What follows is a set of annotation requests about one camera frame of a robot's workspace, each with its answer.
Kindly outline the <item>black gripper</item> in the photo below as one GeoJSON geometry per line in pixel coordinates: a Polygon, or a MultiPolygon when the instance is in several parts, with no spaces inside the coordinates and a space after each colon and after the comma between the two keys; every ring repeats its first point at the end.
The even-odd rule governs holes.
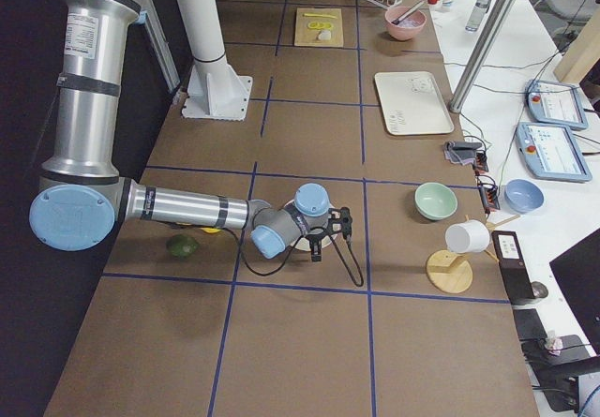
{"type": "Polygon", "coordinates": [[[348,207],[330,208],[326,222],[321,226],[313,227],[307,234],[311,249],[311,260],[322,260],[322,240],[327,239],[331,245],[335,243],[335,235],[341,234],[348,246],[352,243],[353,218],[348,207]]]}

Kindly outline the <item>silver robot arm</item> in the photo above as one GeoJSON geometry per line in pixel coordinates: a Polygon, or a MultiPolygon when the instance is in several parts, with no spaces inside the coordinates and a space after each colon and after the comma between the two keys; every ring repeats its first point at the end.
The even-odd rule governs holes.
{"type": "Polygon", "coordinates": [[[44,244],[65,251],[90,248],[129,218],[230,231],[249,229],[254,245],[271,259],[301,240],[311,257],[321,242],[352,236],[347,208],[335,208],[323,186],[300,186],[276,209],[262,200],[143,186],[112,163],[128,28],[149,0],[64,0],[64,63],[57,80],[54,152],[42,166],[30,227],[44,244]]]}

